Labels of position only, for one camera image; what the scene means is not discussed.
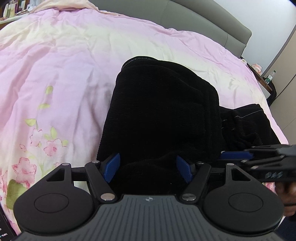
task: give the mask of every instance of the plastic bottle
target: plastic bottle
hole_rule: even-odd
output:
[[[269,84],[269,82],[273,79],[274,75],[275,75],[276,71],[274,70],[266,79],[265,82],[266,84]]]

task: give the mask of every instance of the headboard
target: headboard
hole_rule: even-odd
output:
[[[214,0],[90,0],[100,10],[200,33],[240,58],[252,32]]]

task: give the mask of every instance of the metal screw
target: metal screw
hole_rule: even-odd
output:
[[[104,201],[112,201],[115,198],[115,195],[113,193],[103,193],[101,195],[101,199]]]
[[[196,196],[192,193],[185,193],[182,195],[182,199],[185,201],[194,201],[196,199]]]

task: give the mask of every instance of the gray ribbed panel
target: gray ribbed panel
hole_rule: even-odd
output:
[[[125,195],[102,205],[85,226],[56,237],[23,233],[16,241],[282,241],[275,233],[239,237],[211,226],[196,206],[174,196]]]

